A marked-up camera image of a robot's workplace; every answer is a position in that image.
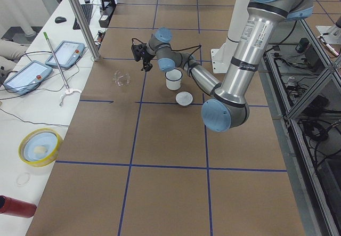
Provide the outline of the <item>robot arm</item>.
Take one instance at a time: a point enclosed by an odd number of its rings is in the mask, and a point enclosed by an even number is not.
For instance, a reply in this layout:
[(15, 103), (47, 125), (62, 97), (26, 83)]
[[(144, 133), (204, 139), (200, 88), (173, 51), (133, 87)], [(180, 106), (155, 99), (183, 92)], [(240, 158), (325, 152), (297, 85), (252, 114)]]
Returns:
[(131, 47), (135, 61), (143, 62), (143, 70), (152, 68), (157, 59), (163, 72), (182, 68), (210, 99), (202, 105), (201, 116), (207, 128), (225, 132), (246, 122), (249, 106), (245, 93), (276, 26), (283, 21), (309, 17), (313, 0), (247, 0), (248, 19), (230, 60), (224, 80), (219, 82), (193, 55), (172, 49), (172, 33), (159, 28), (146, 43)]

